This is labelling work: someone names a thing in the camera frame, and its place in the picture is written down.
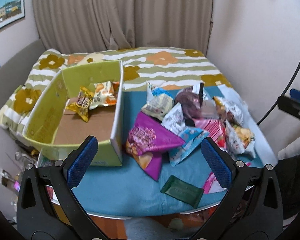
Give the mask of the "pink white snack packet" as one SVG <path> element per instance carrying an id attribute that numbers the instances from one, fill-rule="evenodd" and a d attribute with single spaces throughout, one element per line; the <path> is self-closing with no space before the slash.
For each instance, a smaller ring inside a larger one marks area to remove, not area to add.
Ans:
<path id="1" fill-rule="evenodd" d="M 204 194 L 212 194 L 226 191 L 226 188 L 221 187 L 215 174 L 211 172 L 203 185 Z"/>

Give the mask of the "dark green snack packet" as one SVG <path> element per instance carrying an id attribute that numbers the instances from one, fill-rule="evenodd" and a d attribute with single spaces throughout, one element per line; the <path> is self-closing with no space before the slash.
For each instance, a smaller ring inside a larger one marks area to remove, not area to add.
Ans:
<path id="1" fill-rule="evenodd" d="M 174 199 L 197 208 L 204 194 L 204 189 L 189 184 L 174 175 L 171 175 L 160 190 Z"/>

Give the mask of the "pink striped snack bag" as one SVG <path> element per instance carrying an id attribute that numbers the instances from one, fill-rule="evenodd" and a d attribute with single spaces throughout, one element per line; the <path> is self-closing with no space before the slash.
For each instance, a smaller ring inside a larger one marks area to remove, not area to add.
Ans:
<path id="1" fill-rule="evenodd" d="M 222 149 L 226 150 L 226 128 L 218 119 L 194 119 L 197 128 L 209 132 L 209 137 Z"/>

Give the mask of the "light blue white snack bag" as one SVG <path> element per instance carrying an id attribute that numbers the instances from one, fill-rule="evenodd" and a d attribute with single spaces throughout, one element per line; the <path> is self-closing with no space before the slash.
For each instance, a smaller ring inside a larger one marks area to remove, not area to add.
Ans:
<path id="1" fill-rule="evenodd" d="M 180 133 L 180 137 L 185 143 L 168 152 L 171 166 L 175 167 L 185 160 L 200 145 L 202 140 L 208 136 L 209 131 L 197 127 L 186 126 L 186 129 Z"/>

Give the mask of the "dark purple snack bag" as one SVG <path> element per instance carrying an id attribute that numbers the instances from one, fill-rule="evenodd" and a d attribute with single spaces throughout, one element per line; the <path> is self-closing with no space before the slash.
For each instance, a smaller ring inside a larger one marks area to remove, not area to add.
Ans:
<path id="1" fill-rule="evenodd" d="M 174 104 L 181 104 L 183 114 L 188 119 L 217 119 L 216 103 L 204 91 L 202 83 L 180 90 Z"/>

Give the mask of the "white barcode snack bag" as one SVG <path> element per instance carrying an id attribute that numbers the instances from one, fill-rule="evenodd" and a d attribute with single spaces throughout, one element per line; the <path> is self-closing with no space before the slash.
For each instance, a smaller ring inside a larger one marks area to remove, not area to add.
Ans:
<path id="1" fill-rule="evenodd" d="M 161 126 L 180 135 L 186 128 L 183 109 L 181 103 L 177 103 L 163 118 Z"/>

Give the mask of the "white orange chips bag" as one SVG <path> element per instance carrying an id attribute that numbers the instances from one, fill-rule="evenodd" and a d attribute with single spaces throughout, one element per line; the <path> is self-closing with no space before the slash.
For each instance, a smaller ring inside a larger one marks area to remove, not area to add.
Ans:
<path id="1" fill-rule="evenodd" d="M 221 111 L 221 119 L 226 128 L 226 143 L 232 155 L 248 154 L 252 159 L 256 157 L 255 136 L 244 122 L 241 108 L 233 101 L 214 96 L 213 100 Z"/>

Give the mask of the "green cardboard box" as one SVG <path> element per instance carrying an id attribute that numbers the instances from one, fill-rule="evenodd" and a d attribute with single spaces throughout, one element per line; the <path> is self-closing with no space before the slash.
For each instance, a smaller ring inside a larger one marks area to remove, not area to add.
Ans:
<path id="1" fill-rule="evenodd" d="M 96 84 L 118 82 L 117 103 L 98 106 L 85 122 L 66 107 L 77 99 L 81 87 L 94 91 Z M 46 87 L 23 129 L 23 137 L 50 160 L 65 159 L 87 136 L 98 140 L 94 166 L 122 165 L 123 65 L 104 61 L 69 67 L 57 73 Z"/>

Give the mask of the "yellow gold snack bag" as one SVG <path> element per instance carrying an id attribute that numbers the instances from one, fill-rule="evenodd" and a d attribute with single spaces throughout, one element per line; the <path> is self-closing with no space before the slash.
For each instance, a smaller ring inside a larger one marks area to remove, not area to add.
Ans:
<path id="1" fill-rule="evenodd" d="M 83 121 L 89 122 L 89 107 L 93 98 L 94 93 L 86 87 L 81 86 L 76 101 L 68 104 L 66 109 L 77 113 Z"/>

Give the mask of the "white orange snack bag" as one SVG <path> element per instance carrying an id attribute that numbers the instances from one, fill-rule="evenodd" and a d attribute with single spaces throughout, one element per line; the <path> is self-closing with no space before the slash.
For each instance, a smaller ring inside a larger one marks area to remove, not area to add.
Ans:
<path id="1" fill-rule="evenodd" d="M 117 103 L 117 94 L 119 92 L 119 81 L 106 81 L 101 83 L 94 83 L 94 97 L 89 106 L 90 110 L 97 107 L 114 106 Z"/>

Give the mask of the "white blue small snack bag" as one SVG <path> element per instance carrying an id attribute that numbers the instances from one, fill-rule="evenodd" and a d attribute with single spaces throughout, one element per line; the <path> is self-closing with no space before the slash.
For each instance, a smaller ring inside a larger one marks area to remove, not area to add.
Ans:
<path id="1" fill-rule="evenodd" d="M 158 87 L 149 81 L 146 82 L 146 104 L 142 106 L 142 113 L 162 121 L 172 109 L 174 98 L 167 90 Z"/>

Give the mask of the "grey headboard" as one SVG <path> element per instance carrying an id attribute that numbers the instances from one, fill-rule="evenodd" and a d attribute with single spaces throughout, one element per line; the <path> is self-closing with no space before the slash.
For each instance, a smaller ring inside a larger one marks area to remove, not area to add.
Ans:
<path id="1" fill-rule="evenodd" d="M 46 48 L 39 38 L 20 50 L 0 68 L 0 109 L 15 89 L 25 83 L 33 65 L 45 51 Z"/>

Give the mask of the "floral striped quilt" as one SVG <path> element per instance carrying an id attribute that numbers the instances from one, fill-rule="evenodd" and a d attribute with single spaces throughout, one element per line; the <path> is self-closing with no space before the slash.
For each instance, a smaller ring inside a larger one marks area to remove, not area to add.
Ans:
<path id="1" fill-rule="evenodd" d="M 18 81 L 0 103 L 0 127 L 20 137 L 34 100 L 63 69 L 85 63 L 119 60 L 123 64 L 125 90 L 142 91 L 151 81 L 166 89 L 177 89 L 203 81 L 206 87 L 231 83 L 199 50 L 173 47 L 143 47 L 94 53 L 63 54 L 55 49 L 40 53 L 26 80 Z"/>

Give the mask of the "beige curtain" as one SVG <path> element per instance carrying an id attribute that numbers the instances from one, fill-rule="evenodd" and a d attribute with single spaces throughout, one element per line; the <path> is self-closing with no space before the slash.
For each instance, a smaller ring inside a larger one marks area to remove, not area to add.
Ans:
<path id="1" fill-rule="evenodd" d="M 46 48 L 62 53 L 137 47 L 207 51 L 213 0 L 33 0 Z"/>

